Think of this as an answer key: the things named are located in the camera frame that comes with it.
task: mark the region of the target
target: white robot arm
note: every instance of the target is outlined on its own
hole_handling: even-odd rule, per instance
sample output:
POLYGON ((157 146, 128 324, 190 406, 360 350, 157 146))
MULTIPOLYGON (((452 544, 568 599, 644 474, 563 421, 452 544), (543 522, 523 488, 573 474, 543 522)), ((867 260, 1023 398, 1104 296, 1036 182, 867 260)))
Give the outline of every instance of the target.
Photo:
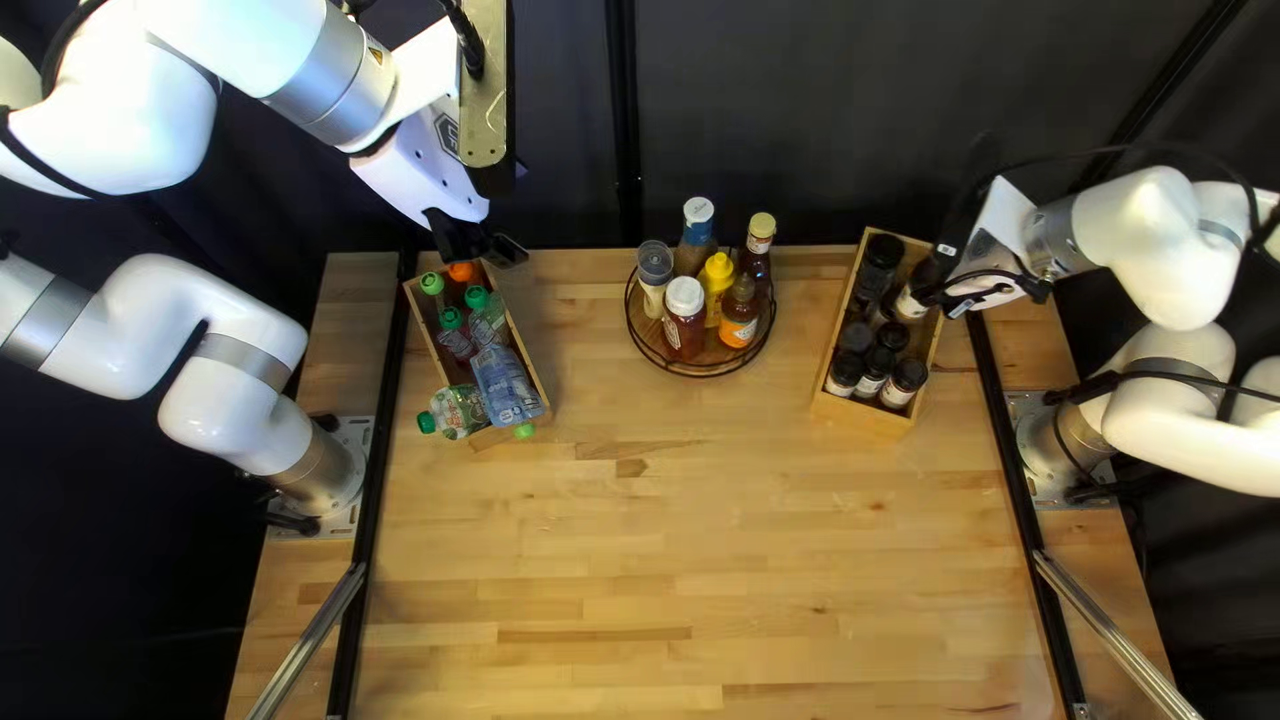
POLYGON ((87 0, 52 91, 0 41, 0 174, 64 197, 128 195, 200 167, 219 79, 351 158, 397 210, 480 222, 457 158, 458 40, 448 19, 394 51, 326 0, 87 0))
MULTIPOLYGON (((1268 191, 1254 196, 1262 217, 1280 200, 1268 191)), ((997 177, 968 245, 946 274, 951 279, 942 283, 941 300, 969 299, 961 311, 982 310, 1025 295, 1007 274, 1052 283, 1110 268, 1148 319, 1189 331, 1212 322, 1226 305, 1248 237, 1249 210, 1240 186, 1192 183, 1167 167, 1138 170, 1042 206, 997 177), (992 270, 1001 274, 983 274, 992 270), (961 275, 975 277, 959 281, 961 275)), ((1280 251, 1280 240, 1271 238, 1267 250, 1280 251)))
POLYGON ((207 329, 160 405, 160 428, 262 477, 303 515, 346 507, 362 459, 280 395, 307 345, 301 325, 163 255, 131 259, 97 293, 12 252, 0 259, 0 357, 105 397, 151 389, 201 322, 207 329))
MULTIPOLYGON (((1098 375, 1175 373, 1228 382, 1235 343, 1216 323, 1194 331, 1148 324, 1098 375)), ((1280 357, 1257 363, 1243 387, 1280 393, 1280 357)), ((1021 452, 1037 479, 1074 477, 1115 451, 1236 492, 1280 497, 1280 404, 1239 396, 1231 418, 1217 419, 1224 391, 1176 379, 1137 377, 1079 405, 1042 414, 1019 428, 1021 452), (1059 424, 1057 442, 1048 423, 1059 424)))

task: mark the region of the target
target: yellow bottle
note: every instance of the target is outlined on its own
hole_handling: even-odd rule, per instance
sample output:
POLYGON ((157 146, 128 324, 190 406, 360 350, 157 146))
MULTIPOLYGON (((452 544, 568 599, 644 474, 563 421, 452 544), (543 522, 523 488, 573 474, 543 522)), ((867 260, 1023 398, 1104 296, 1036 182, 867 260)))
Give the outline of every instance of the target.
POLYGON ((698 282, 703 284, 703 292, 707 293, 707 327, 718 328, 721 297, 728 288, 733 287, 733 261, 728 259, 728 254, 717 252, 708 258, 707 264, 698 273, 698 282))

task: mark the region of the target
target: metal mounting plate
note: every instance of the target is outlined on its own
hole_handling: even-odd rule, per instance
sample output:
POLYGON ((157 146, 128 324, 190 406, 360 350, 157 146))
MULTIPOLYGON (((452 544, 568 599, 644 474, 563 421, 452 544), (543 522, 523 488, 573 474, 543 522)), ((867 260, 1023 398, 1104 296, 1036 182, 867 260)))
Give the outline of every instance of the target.
MULTIPOLYGON (((1034 413, 1052 411, 1047 410, 1047 406, 1042 401, 1044 391, 1005 392, 1005 404, 1009 407, 1009 418, 1018 433, 1019 445, 1021 445, 1020 421, 1034 413)), ((1070 486, 1055 482, 1053 478, 1037 478, 1025 465, 1023 465, 1023 477, 1027 480, 1027 489, 1032 496, 1036 510, 1098 510, 1111 507, 1116 502, 1111 496, 1073 502, 1065 497, 1070 486)), ((1093 469, 1093 479, 1101 486, 1115 484, 1116 475, 1111 469, 1110 460, 1103 460, 1093 469)))
MULTIPOLYGON (((332 434, 352 454, 355 460, 358 460, 360 473, 364 474, 365 462, 369 460, 369 446, 374 438, 374 418, 372 415, 340 416, 338 418, 338 429, 332 434)), ((361 496, 357 495, 356 500, 342 512, 320 518, 320 534, 314 538, 298 534, 294 530, 276 528, 275 525, 266 527, 266 537, 271 541, 317 541, 355 537, 356 524, 360 521, 360 501, 361 496)), ((268 510, 293 518, 302 516, 289 510, 283 497, 271 498, 268 503, 268 510)))

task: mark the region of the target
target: green cap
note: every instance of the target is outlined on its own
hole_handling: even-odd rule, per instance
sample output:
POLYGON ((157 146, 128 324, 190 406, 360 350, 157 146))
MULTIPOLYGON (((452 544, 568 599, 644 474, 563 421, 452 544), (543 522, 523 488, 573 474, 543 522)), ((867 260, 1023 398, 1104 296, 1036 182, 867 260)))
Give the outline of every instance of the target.
POLYGON ((417 284, 428 295, 440 295, 444 292, 444 278, 440 277, 440 273, 426 273, 417 281, 417 284))
POLYGON ((440 327, 447 331, 456 331, 462 327, 462 311, 457 307, 440 310, 440 327))
POLYGON ((480 310, 481 307, 489 304, 489 291, 477 284, 474 284, 467 288, 467 292, 463 296, 463 299, 467 301, 467 307, 472 310, 480 310))

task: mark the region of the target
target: wooden crate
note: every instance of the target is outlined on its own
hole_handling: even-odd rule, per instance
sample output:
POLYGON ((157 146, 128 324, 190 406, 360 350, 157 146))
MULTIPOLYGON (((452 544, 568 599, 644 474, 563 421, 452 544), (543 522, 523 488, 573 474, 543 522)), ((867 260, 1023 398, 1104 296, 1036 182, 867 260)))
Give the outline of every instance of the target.
MULTIPOLYGON (((854 266, 849 272, 849 279, 845 282, 845 292, 841 296, 840 306, 836 307, 832 316, 831 338, 827 341, 823 361, 819 363, 818 377, 814 378, 813 402, 810 405, 810 410, 813 415, 818 418, 824 418, 836 423, 846 423, 869 433, 899 438, 911 429, 915 424, 915 419, 920 415, 920 407, 924 405, 929 384, 933 382, 932 378, 924 384, 923 388, 920 388, 919 392, 915 393, 911 402, 902 410, 890 410, 888 407, 879 405, 876 398, 863 401, 856 397, 837 397, 823 388, 823 383, 827 380, 827 370, 831 368, 831 361, 836 355, 836 341, 840 337, 840 329, 844 327, 846 318, 852 318, 852 314, 846 314, 845 307, 849 305, 849 299, 854 292, 854 282, 858 279, 858 268, 863 264, 863 254, 867 251, 867 241, 873 234, 878 233, 897 237, 906 246, 906 254, 902 256, 902 263, 897 266, 897 277, 895 278, 895 282, 904 282, 906 275, 911 273, 911 268, 915 266, 915 263, 933 252, 933 245, 928 242, 922 242, 919 240, 888 231, 867 228, 863 233, 863 241, 858 245, 858 256, 854 259, 854 266)), ((923 318, 910 323, 904 323, 911 329, 911 345, 909 345, 899 356, 913 356, 923 360, 932 374, 933 355, 938 350, 938 337, 942 334, 942 311, 938 307, 932 307, 923 318)))
MULTIPOLYGON (((498 274, 494 273, 493 268, 484 261, 477 263, 480 265, 477 270, 477 279, 484 283, 490 292, 499 292, 503 299, 507 297, 502 292, 499 286, 498 274)), ((428 266, 428 270, 435 270, 438 273, 444 273, 444 265, 428 266)), ((460 365, 449 355, 449 351, 440 347, 435 342, 435 336, 440 332, 440 319, 436 315, 435 301, 422 292, 421 275, 404 283, 404 292, 408 295, 410 307, 413 310, 413 318, 417 320, 417 327, 426 338, 426 347, 431 351, 431 360, 435 363, 435 369, 439 370, 440 377, 451 386, 465 384, 476 382, 475 374, 471 372, 470 366, 460 365)), ((467 313, 466 307, 460 307, 463 313, 467 313)), ((529 373, 529 378, 534 382, 534 388, 538 391, 538 396, 543 398, 543 407, 547 409, 545 413, 532 419, 536 428, 541 429, 552 424, 552 402, 547 397, 547 389, 543 387, 541 379, 538 377, 538 370, 534 368, 532 361, 529 359, 529 350, 525 348, 525 341, 520 336, 520 328, 516 327, 515 319, 511 316, 511 307, 507 307, 507 324, 511 327, 511 347, 520 356, 521 363, 525 364, 525 370, 529 373)), ((504 442, 515 439, 511 428, 498 428, 489 425, 481 430, 476 430, 467 436, 466 442, 476 452, 493 447, 495 445, 502 445, 504 442)))

